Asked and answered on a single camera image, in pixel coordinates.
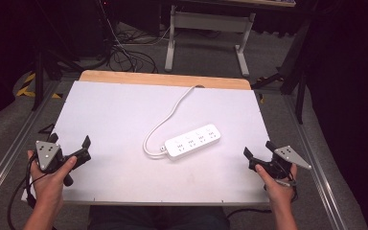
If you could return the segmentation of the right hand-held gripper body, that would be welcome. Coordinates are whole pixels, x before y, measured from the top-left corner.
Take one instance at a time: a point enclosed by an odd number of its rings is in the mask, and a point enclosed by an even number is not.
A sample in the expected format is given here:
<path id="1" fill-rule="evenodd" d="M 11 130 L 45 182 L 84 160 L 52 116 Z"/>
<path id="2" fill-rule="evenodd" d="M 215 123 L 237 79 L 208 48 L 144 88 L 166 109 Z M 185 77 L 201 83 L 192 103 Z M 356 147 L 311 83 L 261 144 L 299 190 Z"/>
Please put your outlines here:
<path id="1" fill-rule="evenodd" d="M 255 171 L 257 165 L 261 165 L 266 172 L 274 179 L 284 179 L 291 175 L 291 165 L 295 164 L 304 169 L 310 170 L 311 165 L 304 160 L 291 146 L 281 147 L 272 151 L 271 160 L 266 162 L 253 157 L 248 160 L 250 170 Z"/>

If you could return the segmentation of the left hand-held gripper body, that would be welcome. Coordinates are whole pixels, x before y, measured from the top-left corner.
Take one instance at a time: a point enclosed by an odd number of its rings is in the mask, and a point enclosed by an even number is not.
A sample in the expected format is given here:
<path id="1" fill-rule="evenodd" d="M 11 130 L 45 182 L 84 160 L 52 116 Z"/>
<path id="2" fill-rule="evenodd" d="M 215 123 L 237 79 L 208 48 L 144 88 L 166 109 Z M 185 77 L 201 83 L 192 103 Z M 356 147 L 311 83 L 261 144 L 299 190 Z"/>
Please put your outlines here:
<path id="1" fill-rule="evenodd" d="M 73 170 L 91 159 L 89 149 L 83 147 L 70 155 L 64 156 L 59 144 L 37 141 L 35 146 L 37 165 L 43 173 L 55 173 L 73 156 L 77 158 Z"/>

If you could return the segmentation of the person's left hand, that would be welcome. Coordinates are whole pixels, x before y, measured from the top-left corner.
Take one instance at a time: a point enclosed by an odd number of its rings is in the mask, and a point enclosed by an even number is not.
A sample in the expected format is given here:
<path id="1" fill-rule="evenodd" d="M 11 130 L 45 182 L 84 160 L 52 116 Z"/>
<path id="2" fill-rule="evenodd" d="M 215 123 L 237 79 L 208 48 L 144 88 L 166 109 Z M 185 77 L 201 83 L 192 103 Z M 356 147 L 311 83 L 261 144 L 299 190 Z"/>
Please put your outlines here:
<path id="1" fill-rule="evenodd" d="M 56 172 L 44 175 L 33 160 L 31 176 L 34 180 L 36 204 L 34 210 L 44 214 L 58 213 L 63 204 L 63 180 L 74 168 L 77 162 L 75 156 L 70 157 Z"/>

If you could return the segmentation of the person's right hand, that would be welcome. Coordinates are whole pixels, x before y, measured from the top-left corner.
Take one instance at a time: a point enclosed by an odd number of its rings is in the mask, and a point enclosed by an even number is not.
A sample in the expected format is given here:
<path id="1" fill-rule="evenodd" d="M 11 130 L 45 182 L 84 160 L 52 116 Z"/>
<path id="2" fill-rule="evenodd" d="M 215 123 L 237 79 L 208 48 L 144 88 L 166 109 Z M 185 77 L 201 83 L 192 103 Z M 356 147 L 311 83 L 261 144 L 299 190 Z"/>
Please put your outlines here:
<path id="1" fill-rule="evenodd" d="M 278 183 L 261 165 L 257 165 L 255 170 L 265 184 L 272 211 L 289 212 L 291 210 L 292 199 L 296 194 L 294 189 L 291 186 Z"/>

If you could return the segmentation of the white table cover board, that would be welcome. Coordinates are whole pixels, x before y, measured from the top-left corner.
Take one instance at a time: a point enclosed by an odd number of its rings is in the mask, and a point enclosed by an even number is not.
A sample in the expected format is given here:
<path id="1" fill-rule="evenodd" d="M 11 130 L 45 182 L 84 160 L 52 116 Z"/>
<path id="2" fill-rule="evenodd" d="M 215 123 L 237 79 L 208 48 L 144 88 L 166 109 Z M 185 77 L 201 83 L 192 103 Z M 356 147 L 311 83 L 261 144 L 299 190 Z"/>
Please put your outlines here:
<path id="1" fill-rule="evenodd" d="M 165 141 L 215 125 L 220 140 L 183 158 L 150 158 Z M 64 154 L 91 140 L 71 175 L 74 204 L 249 205 L 267 201 L 244 148 L 264 160 L 268 134 L 255 94 L 231 90 L 77 81 L 55 125 Z"/>

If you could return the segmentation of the white power strip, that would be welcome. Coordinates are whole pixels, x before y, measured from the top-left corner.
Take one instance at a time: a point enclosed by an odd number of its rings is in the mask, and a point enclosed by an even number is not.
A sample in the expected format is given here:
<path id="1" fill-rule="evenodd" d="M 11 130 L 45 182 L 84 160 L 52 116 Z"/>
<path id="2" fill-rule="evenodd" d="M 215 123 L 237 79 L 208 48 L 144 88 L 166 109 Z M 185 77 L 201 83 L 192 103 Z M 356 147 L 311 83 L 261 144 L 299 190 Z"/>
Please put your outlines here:
<path id="1" fill-rule="evenodd" d="M 209 124 L 167 140 L 164 148 L 168 157 L 176 160 L 214 145 L 220 138 L 217 127 Z"/>

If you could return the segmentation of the yellow black floor tape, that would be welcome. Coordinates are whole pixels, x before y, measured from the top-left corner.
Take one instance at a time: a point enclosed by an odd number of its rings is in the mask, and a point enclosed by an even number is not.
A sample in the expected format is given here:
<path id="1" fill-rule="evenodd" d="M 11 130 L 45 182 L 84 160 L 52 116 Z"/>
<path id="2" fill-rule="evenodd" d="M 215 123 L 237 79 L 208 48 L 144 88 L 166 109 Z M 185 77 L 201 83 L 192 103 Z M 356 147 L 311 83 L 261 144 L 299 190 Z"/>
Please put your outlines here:
<path id="1" fill-rule="evenodd" d="M 32 90 L 32 82 L 35 80 L 35 73 L 32 72 L 26 79 L 24 79 L 20 89 L 17 91 L 16 96 L 34 97 L 35 92 Z"/>

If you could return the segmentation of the black metal stand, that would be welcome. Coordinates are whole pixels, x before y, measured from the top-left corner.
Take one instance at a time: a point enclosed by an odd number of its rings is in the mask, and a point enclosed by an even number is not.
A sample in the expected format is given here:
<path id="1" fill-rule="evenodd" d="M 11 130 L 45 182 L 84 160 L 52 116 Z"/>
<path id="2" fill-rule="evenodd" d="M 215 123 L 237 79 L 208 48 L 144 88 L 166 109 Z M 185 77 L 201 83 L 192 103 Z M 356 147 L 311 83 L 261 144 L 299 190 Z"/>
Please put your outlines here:
<path id="1" fill-rule="evenodd" d="M 283 95 L 290 95 L 295 87 L 297 90 L 296 106 L 294 113 L 300 125 L 303 124 L 302 110 L 305 97 L 306 76 L 304 73 L 305 61 L 303 59 L 305 39 L 309 32 L 311 21 L 306 19 L 299 28 L 295 38 L 293 39 L 283 64 L 278 72 L 266 79 L 258 80 L 253 83 L 253 89 L 259 89 L 269 85 L 275 81 L 283 79 L 283 84 L 280 87 L 280 92 Z"/>
<path id="2" fill-rule="evenodd" d="M 32 111 L 36 111 L 43 103 L 44 99 L 44 74 L 47 74 L 50 80 L 59 81 L 62 78 L 59 63 L 70 67 L 77 73 L 82 73 L 84 69 L 75 63 L 69 57 L 53 49 L 36 47 L 34 49 L 34 106 Z"/>

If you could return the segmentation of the wooden desk top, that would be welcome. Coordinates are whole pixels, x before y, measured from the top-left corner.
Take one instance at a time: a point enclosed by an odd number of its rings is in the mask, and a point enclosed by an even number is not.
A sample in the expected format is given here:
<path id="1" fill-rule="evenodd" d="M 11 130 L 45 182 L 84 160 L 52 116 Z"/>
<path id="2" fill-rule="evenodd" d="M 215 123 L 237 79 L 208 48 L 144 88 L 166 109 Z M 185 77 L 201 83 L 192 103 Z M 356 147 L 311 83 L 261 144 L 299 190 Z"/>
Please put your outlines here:
<path id="1" fill-rule="evenodd" d="M 257 6 L 273 6 L 273 7 L 295 7 L 295 0 L 177 0 L 177 1 L 193 1 L 200 3 L 214 4 L 248 4 Z"/>

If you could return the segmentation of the small black triangular bracket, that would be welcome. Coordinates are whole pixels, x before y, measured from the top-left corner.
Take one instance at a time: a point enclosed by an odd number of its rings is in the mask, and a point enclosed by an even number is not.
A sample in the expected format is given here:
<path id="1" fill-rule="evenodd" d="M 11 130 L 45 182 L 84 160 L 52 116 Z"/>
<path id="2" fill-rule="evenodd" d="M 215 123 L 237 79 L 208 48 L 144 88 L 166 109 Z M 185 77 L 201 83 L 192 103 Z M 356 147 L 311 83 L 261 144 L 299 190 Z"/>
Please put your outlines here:
<path id="1" fill-rule="evenodd" d="M 42 128 L 38 133 L 39 134 L 51 134 L 54 128 L 55 128 L 54 124 L 49 124 L 48 126 Z"/>

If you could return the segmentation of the aluminium rail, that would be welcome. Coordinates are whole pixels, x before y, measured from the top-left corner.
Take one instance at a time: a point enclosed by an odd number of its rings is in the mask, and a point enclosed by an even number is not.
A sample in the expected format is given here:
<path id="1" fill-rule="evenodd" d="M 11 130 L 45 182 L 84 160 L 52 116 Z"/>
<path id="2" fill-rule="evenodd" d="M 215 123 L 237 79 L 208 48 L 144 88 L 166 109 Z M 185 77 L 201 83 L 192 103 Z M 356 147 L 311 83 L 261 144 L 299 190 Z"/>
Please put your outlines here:
<path id="1" fill-rule="evenodd" d="M 58 89 L 59 81 L 50 81 L 43 90 L 43 100 L 33 110 L 34 98 L 20 97 L 0 115 L 0 187 L 26 144 L 43 108 Z"/>
<path id="2" fill-rule="evenodd" d="M 315 183 L 321 201 L 325 207 L 325 211 L 328 215 L 331 226 L 333 230 L 348 230 L 347 224 L 342 217 L 341 209 L 334 195 L 334 190 L 323 171 L 323 167 L 319 161 L 319 158 L 313 151 L 311 142 L 309 141 L 307 130 L 304 125 L 299 123 L 295 115 L 293 99 L 291 96 L 284 96 L 283 99 L 286 104 L 287 110 L 291 115 L 292 122 L 297 128 L 298 136 L 302 142 L 304 155 L 307 161 L 311 164 L 311 175 L 313 177 L 313 181 Z"/>

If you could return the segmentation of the white metal desk frame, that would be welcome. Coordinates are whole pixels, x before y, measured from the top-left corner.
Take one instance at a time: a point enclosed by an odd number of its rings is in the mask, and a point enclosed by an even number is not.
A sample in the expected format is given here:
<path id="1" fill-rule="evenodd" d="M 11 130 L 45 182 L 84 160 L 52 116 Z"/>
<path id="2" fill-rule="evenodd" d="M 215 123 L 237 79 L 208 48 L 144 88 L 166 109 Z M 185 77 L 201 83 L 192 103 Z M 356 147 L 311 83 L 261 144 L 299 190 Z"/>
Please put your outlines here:
<path id="1" fill-rule="evenodd" d="M 228 15 L 213 15 L 195 12 L 181 12 L 176 10 L 176 6 L 171 6 L 170 12 L 170 37 L 167 47 L 167 55 L 165 61 L 165 70 L 171 72 L 173 70 L 174 57 L 174 32 L 176 29 L 196 29 L 210 30 L 229 33 L 242 33 L 242 40 L 234 49 L 241 69 L 241 75 L 248 77 L 249 69 L 244 56 L 244 49 L 254 24 L 256 14 L 250 13 L 247 17 L 237 17 Z"/>

